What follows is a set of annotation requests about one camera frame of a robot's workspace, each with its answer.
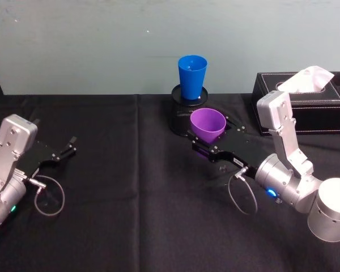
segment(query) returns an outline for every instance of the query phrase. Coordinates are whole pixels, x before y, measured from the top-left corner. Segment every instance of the gray cable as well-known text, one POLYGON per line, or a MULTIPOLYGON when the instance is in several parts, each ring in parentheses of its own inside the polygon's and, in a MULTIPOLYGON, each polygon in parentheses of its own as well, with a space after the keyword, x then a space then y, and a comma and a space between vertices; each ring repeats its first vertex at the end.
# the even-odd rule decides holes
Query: gray cable
POLYGON ((35 177, 42 177, 42 178, 44 178, 44 179, 48 179, 48 180, 51 180, 51 181, 55 182, 55 183, 59 186, 59 188, 60 188, 60 190, 61 190, 61 192, 62 192, 62 195, 63 195, 62 206, 61 206, 61 208, 60 208, 57 212, 54 212, 54 213, 52 213, 52 214, 47 214, 46 212, 43 212, 43 211, 41 211, 41 210, 38 208, 37 200, 38 200, 38 195, 39 195, 39 193, 37 193, 37 194, 35 195, 35 198, 34 198, 34 205, 35 205, 35 208, 37 209, 38 212, 40 212, 41 214, 43 214, 43 215, 45 215, 45 216, 55 216, 55 215, 59 214, 59 213, 63 210, 63 208, 64 208, 64 202, 65 202, 65 194, 64 194, 63 187, 59 184, 58 181, 56 181, 56 180, 55 180, 54 178, 52 178, 52 177, 43 176, 43 175, 37 175, 37 176, 35 176, 35 177))
MULTIPOLYGON (((228 180, 228 192, 229 192, 229 196, 230 196, 232 202, 234 203, 234 205, 237 207, 237 209, 238 209, 242 214, 250 215, 249 213, 245 212, 244 210, 242 210, 242 209, 238 206, 237 202, 234 200, 234 198, 233 198, 233 196, 232 196, 232 193, 231 193, 231 180, 232 180, 233 177, 234 177, 234 176, 231 176, 231 177, 229 178, 229 180, 228 180)), ((251 194, 251 196, 252 196, 252 198, 253 198, 253 200, 254 200, 254 213, 256 214, 257 211, 258 211, 258 205, 257 205, 256 197, 254 196, 254 193, 253 193, 253 191, 252 191, 252 188, 249 186, 249 184, 248 184, 245 180, 241 180, 241 181, 243 181, 243 182, 246 184, 246 186, 247 186, 247 188, 248 188, 248 190, 249 190, 249 192, 250 192, 250 194, 251 194)))

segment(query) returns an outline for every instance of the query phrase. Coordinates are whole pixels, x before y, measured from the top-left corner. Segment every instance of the black tablecloth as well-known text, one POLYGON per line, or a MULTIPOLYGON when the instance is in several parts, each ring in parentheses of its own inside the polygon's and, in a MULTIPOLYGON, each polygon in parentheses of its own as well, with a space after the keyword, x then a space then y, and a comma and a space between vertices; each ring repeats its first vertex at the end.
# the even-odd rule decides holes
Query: black tablecloth
MULTIPOLYGON (((260 137, 249 95, 210 95, 208 106, 260 137)), ((78 153, 49 169, 66 192, 56 218, 33 207, 28 190, 0 227, 5 271, 340 271, 340 243, 314 237, 307 215, 277 205, 254 181, 256 215, 230 203, 219 172, 168 128, 168 95, 4 96, 0 123, 16 113, 39 118, 40 139, 78 153)), ((340 135, 300 135, 319 179, 340 177, 340 135)), ((235 169, 226 164, 227 171, 235 169)), ((239 200, 249 197, 239 188, 239 200)))

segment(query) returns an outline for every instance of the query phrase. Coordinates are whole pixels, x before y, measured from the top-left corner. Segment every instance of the gray wall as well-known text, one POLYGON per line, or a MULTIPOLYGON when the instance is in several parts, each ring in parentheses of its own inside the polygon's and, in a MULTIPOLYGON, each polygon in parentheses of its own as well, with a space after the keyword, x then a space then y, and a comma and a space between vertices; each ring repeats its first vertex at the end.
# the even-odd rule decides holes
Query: gray wall
POLYGON ((340 70, 340 0, 0 0, 6 94, 157 94, 201 54, 213 93, 257 72, 340 70))

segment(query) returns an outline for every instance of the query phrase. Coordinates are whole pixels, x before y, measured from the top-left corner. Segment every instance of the tissue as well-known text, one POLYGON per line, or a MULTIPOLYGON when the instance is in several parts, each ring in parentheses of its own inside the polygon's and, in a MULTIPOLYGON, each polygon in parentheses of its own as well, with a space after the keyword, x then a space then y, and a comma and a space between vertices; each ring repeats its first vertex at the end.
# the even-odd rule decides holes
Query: tissue
POLYGON ((277 89, 289 93, 321 92, 333 77, 334 74, 319 66, 310 66, 299 71, 277 89))

